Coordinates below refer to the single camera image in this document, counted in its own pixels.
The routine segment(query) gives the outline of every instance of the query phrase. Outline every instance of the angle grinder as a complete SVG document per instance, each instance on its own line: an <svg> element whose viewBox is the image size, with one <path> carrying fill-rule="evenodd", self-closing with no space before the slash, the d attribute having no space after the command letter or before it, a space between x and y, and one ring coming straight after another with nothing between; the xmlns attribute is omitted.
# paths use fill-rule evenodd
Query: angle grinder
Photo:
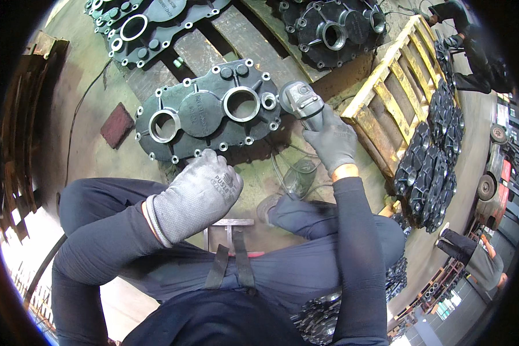
<svg viewBox="0 0 519 346"><path fill-rule="evenodd" d="M303 81L291 81L286 83L278 95L281 107L287 113L302 121L305 129L319 132L323 127L321 110L325 102Z"/></svg>

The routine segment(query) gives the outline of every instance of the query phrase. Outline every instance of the person's left hand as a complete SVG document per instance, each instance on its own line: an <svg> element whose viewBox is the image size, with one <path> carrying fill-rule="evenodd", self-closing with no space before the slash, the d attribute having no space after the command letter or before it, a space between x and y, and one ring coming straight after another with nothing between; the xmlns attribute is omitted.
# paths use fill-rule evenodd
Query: person's left hand
<svg viewBox="0 0 519 346"><path fill-rule="evenodd" d="M146 199L146 211L161 243L172 247L223 218L242 187L227 160L205 149L166 191Z"/></svg>

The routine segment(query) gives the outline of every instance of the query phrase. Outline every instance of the window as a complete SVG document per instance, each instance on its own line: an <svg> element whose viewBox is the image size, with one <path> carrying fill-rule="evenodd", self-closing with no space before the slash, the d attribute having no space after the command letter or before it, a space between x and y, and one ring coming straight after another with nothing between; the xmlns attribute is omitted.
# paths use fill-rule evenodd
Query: window
<svg viewBox="0 0 519 346"><path fill-rule="evenodd" d="M450 299L445 299L438 303L438 308L436 312L441 320L445 320L448 316L454 311L459 304L462 302L462 299L459 295L452 290L452 297Z"/></svg>

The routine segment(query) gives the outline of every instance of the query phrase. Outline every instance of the black arm sleeve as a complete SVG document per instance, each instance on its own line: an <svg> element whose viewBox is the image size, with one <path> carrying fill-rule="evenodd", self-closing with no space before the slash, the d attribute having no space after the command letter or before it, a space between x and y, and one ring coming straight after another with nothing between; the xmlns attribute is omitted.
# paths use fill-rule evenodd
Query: black arm sleeve
<svg viewBox="0 0 519 346"><path fill-rule="evenodd" d="M342 303L333 342L388 345L385 264L363 183L359 177L350 177L336 181L333 187L342 275Z"/></svg>
<svg viewBox="0 0 519 346"><path fill-rule="evenodd" d="M60 345L107 344L99 286L127 263L162 248L140 204L77 229L52 265L52 312Z"/></svg>

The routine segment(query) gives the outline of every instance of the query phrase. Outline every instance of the worker in gray shirt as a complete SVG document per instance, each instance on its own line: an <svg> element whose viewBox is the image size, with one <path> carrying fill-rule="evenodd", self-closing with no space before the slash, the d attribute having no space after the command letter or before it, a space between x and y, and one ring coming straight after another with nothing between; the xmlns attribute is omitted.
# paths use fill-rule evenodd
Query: worker in gray shirt
<svg viewBox="0 0 519 346"><path fill-rule="evenodd" d="M484 235L480 237L487 249L486 251L476 241L452 231L448 228L449 225L450 223L444 225L438 234L435 245L443 252L463 263L465 269L474 276L475 281L487 292L494 287L504 288L507 281L507 275L502 272L504 270L504 262L488 239Z"/></svg>

